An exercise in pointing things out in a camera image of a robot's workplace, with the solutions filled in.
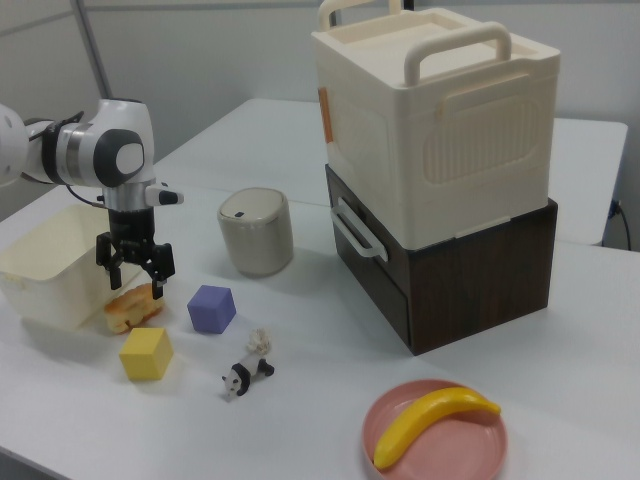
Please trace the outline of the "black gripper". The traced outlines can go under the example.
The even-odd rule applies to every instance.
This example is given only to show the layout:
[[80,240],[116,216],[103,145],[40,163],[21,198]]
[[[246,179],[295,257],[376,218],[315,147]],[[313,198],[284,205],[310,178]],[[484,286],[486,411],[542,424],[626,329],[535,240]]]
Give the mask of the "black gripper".
[[175,265],[172,246],[154,242],[154,209],[108,210],[108,219],[109,230],[96,237],[96,264],[108,272],[111,289],[122,286],[120,266],[124,261],[142,266],[151,279],[152,298],[161,299]]

